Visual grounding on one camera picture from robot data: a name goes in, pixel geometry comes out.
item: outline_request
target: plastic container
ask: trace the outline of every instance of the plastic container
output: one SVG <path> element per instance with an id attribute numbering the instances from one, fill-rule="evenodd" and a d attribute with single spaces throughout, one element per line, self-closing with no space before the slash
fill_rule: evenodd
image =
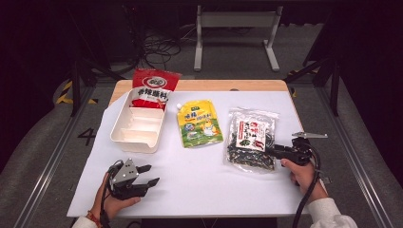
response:
<path id="1" fill-rule="evenodd" d="M 130 107 L 132 92 L 126 98 L 110 139 L 126 152 L 154 153 L 165 112 L 160 108 Z"/>

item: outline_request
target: red snack bag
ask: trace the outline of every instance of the red snack bag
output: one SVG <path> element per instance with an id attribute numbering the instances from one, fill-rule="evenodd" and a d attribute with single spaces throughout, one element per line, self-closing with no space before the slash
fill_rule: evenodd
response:
<path id="1" fill-rule="evenodd" d="M 132 106 L 165 110 L 169 93 L 175 90 L 181 76 L 159 69 L 137 68 L 133 75 Z"/>

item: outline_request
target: white paper sheet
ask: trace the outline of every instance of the white paper sheet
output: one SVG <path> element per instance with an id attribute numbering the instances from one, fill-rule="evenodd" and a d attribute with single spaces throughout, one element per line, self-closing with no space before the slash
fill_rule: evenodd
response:
<path id="1" fill-rule="evenodd" d="M 110 165 L 132 158 L 137 166 L 151 164 L 134 183 L 160 178 L 142 201 L 118 216 L 130 218 L 280 217 L 293 215 L 302 195 L 277 162 L 277 172 L 245 173 L 224 163 L 226 142 L 183 148 L 177 124 L 177 104 L 209 99 L 218 113 L 224 138 L 229 109 L 242 106 L 279 113 L 276 144 L 292 145 L 292 133 L 302 131 L 287 91 L 180 92 L 170 94 L 159 149 L 154 154 L 123 152 L 110 139 L 127 93 L 104 113 L 91 154 L 80 178 L 68 217 L 86 215 Z"/>

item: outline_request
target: black cable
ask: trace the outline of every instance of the black cable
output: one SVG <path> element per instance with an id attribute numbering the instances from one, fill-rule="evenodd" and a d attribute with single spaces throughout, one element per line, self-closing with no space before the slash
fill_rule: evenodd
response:
<path id="1" fill-rule="evenodd" d="M 315 161 L 315 174 L 314 174 L 314 178 L 312 179 L 311 184 L 308 187 L 308 190 L 305 193 L 305 196 L 302 198 L 301 202 L 299 203 L 296 215 L 294 216 L 293 228 L 297 228 L 299 218 L 302 214 L 302 210 L 303 210 L 306 202 L 308 201 L 308 199 L 311 197 L 311 194 L 314 191 L 315 185 L 317 184 L 317 181 L 320 178 L 320 176 L 319 176 L 319 174 L 320 174 L 320 157 L 319 157 L 317 151 L 308 143 L 302 142 L 301 144 L 308 146 L 311 149 L 311 152 L 313 154 L 314 161 Z"/>

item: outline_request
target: seaweed snack bag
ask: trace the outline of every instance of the seaweed snack bag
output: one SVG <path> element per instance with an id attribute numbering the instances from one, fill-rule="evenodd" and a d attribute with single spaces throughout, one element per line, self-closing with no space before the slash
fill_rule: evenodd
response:
<path id="1" fill-rule="evenodd" d="M 245 172 L 275 171 L 275 159 L 264 152 L 274 144 L 278 113 L 232 108 L 230 116 L 227 161 Z"/>

